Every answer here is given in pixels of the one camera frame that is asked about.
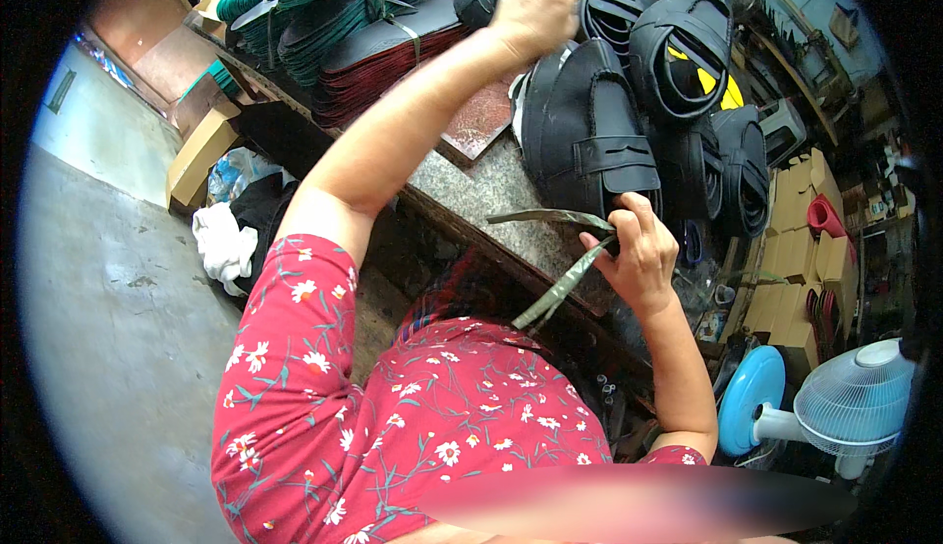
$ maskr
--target white electric fan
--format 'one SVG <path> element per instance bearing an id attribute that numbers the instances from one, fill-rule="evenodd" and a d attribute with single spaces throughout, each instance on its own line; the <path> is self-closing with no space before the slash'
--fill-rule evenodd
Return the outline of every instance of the white electric fan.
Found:
<path id="1" fill-rule="evenodd" d="M 764 345 L 737 367 L 718 413 L 719 444 L 742 456 L 764 438 L 812 444 L 836 456 L 835 472 L 857 479 L 873 456 L 891 448 L 901 432 L 914 363 L 901 356 L 900 339 L 886 339 L 821 364 L 781 411 L 783 357 Z"/>

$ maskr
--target red floral shirt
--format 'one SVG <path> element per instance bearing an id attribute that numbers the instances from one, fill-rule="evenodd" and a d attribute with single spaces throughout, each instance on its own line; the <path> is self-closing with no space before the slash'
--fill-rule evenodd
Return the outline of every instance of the red floral shirt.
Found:
<path id="1" fill-rule="evenodd" d="M 292 235 L 269 251 L 222 374 L 212 482 L 243 542 L 365 544 L 430 523 L 419 495 L 482 472 L 612 461 L 570 382 L 505 326 L 423 327 L 349 376 L 357 271 Z M 662 448 L 643 461 L 703 464 Z"/>

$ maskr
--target yellow insole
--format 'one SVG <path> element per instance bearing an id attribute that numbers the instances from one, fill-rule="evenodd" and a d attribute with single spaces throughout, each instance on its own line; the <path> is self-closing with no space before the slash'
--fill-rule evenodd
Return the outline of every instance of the yellow insole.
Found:
<path id="1" fill-rule="evenodd" d="M 669 47 L 667 52 L 671 55 L 676 56 L 678 59 L 687 59 L 688 56 L 682 53 L 681 51 L 676 51 L 675 49 Z M 701 87 L 704 89 L 704 93 L 710 93 L 711 90 L 714 90 L 714 87 L 717 85 L 717 80 L 713 79 L 711 75 L 698 68 L 698 79 L 701 80 Z M 723 100 L 721 100 L 721 109 L 730 110 L 736 109 L 743 106 L 743 94 L 740 93 L 740 88 L 737 86 L 737 82 L 734 81 L 734 77 L 727 75 L 727 90 L 723 93 Z"/>

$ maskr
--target fan grille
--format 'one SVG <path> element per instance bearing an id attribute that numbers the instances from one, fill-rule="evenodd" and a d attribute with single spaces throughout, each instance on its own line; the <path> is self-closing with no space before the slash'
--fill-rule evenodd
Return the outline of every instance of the fan grille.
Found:
<path id="1" fill-rule="evenodd" d="M 898 354 L 865 368 L 855 362 L 861 349 L 809 374 L 793 405 L 809 442 L 831 455 L 874 456 L 893 446 L 903 425 L 914 364 Z"/>

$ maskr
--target plastic bag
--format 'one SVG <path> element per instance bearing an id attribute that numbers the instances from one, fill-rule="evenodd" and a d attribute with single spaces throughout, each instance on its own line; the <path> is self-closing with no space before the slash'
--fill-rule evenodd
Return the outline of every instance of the plastic bag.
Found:
<path id="1" fill-rule="evenodd" d="M 267 161 L 250 149 L 230 149 L 209 173 L 208 204 L 231 202 L 256 180 L 278 172 L 282 173 L 283 185 L 294 179 L 281 166 Z"/>

